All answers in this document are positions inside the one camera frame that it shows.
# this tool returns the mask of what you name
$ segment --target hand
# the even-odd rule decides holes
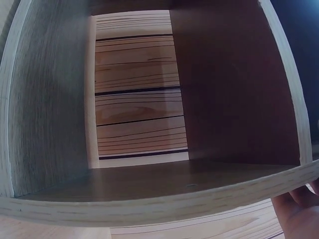
[[[286,239],[319,238],[319,179],[307,186],[272,198]]]

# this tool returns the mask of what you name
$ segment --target finger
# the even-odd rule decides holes
[[[289,219],[302,210],[289,193],[271,199],[278,221],[285,231],[289,226]]]
[[[292,198],[303,208],[319,205],[319,197],[312,193],[306,185],[292,190],[290,194]]]
[[[319,195],[319,178],[310,183],[310,186],[313,188],[314,192]]]

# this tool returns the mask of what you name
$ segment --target brown laminate panel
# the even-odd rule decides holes
[[[190,159],[299,165],[292,97],[257,0],[170,11]]]
[[[292,168],[281,165],[180,161],[118,168],[90,173],[20,199],[62,202],[121,201],[155,198],[228,186]]]

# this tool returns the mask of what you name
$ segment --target wooden shelf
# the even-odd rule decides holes
[[[107,11],[153,9],[123,2]],[[86,227],[167,223],[317,179],[294,57],[270,1],[260,4],[174,1],[155,12],[163,25],[147,25],[140,12],[89,18],[87,0],[21,1],[0,65],[0,214]],[[125,23],[128,14],[144,27]],[[140,165],[128,157],[128,167],[98,168],[98,151],[115,160],[186,147],[189,160],[143,165],[139,155]]]
[[[248,182],[293,166],[181,161],[91,169],[80,179],[20,199],[50,202],[111,202],[193,193]]]

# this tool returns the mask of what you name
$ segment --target cabinet side panel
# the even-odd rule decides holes
[[[8,141],[15,196],[84,175],[87,0],[32,0],[17,46]]]
[[[294,106],[258,1],[170,11],[190,159],[299,165]]]

